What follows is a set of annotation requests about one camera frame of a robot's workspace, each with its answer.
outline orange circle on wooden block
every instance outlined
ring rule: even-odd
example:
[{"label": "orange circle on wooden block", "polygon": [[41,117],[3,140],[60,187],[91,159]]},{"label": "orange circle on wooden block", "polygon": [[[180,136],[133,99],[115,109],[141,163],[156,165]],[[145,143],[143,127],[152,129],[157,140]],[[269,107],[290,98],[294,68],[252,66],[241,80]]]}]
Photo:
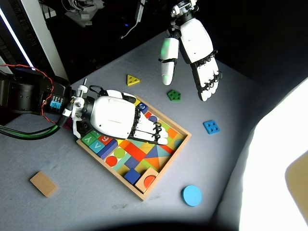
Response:
[{"label": "orange circle on wooden block", "polygon": [[147,176],[145,179],[144,179],[144,186],[145,188],[147,189],[151,184],[152,182],[155,180],[155,176]]},{"label": "orange circle on wooden block", "polygon": [[106,159],[106,163],[110,166],[113,167],[117,163],[117,158],[115,156],[110,156]]}]

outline light strip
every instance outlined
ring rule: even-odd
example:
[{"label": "light strip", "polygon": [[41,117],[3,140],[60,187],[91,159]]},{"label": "light strip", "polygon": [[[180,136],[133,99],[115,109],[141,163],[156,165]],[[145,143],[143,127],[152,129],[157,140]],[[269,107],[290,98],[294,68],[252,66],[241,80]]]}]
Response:
[{"label": "light strip", "polygon": [[13,31],[11,25],[9,24],[9,21],[6,19],[5,15],[4,15],[4,13],[3,13],[2,9],[1,9],[1,7],[0,7],[0,15],[1,15],[1,18],[3,19],[4,23],[6,24],[6,26],[7,26],[8,30],[9,30],[9,32],[11,33],[12,37],[14,38],[14,40],[15,40],[17,46],[19,47],[21,53],[24,55],[24,58],[27,60],[28,65],[29,65],[29,66],[33,66],[33,64],[31,63],[31,61],[30,61],[28,55],[26,54],[24,48],[23,48],[22,45],[20,44],[20,42],[19,42],[19,40],[18,40],[16,34],[14,33],[14,31]]}]

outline black cable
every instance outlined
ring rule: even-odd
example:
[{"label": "black cable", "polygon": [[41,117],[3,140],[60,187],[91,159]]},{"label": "black cable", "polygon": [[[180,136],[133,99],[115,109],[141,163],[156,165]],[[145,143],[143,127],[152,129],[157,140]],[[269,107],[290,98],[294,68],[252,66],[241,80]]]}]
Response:
[{"label": "black cable", "polygon": [[3,134],[3,135],[9,136],[9,137],[15,138],[15,139],[19,139],[19,140],[34,141],[34,140],[41,140],[41,139],[47,138],[47,137],[53,135],[54,133],[56,133],[59,129],[60,129],[60,127],[57,127],[57,128],[56,128],[54,131],[52,131],[51,133],[46,134],[46,135],[41,136],[41,137],[35,137],[35,138],[20,137],[20,136],[13,135],[13,134],[10,134],[10,133],[8,133],[8,132],[1,131],[1,130],[0,130],[0,133]]},{"label": "black cable", "polygon": [[39,131],[33,131],[33,132],[23,132],[23,131],[14,130],[14,129],[7,128],[7,127],[0,127],[0,130],[4,129],[4,130],[7,130],[7,131],[14,131],[14,132],[18,132],[18,133],[25,134],[25,135],[34,135],[34,134],[38,134],[38,133],[50,130],[53,126],[54,125],[50,126],[49,128],[45,128],[45,129],[42,129],[42,130],[39,130]]}]

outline wooden box of blocks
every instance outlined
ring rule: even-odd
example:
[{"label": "wooden box of blocks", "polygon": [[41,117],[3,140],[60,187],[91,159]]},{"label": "wooden box of blocks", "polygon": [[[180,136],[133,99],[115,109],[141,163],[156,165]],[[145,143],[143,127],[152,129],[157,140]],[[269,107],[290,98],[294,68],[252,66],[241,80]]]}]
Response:
[{"label": "wooden box of blocks", "polygon": [[180,153],[191,134],[137,97],[135,106],[145,116],[161,123],[168,132],[167,145],[117,140],[90,131],[77,143],[116,178],[144,200]]}]

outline green cable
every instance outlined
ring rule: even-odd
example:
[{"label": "green cable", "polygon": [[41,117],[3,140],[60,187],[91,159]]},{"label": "green cable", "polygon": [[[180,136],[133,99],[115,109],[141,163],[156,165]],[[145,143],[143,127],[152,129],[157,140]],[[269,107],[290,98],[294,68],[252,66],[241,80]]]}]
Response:
[{"label": "green cable", "polygon": [[42,133],[42,134],[39,134],[39,135],[25,135],[25,134],[15,132],[15,131],[9,131],[9,133],[15,134],[15,135],[18,135],[18,136],[21,136],[21,137],[26,137],[26,138],[38,138],[38,137],[42,137],[42,136],[45,136],[47,134],[50,134],[51,132],[53,132],[57,128],[58,128],[58,125],[54,125],[49,131]]}]

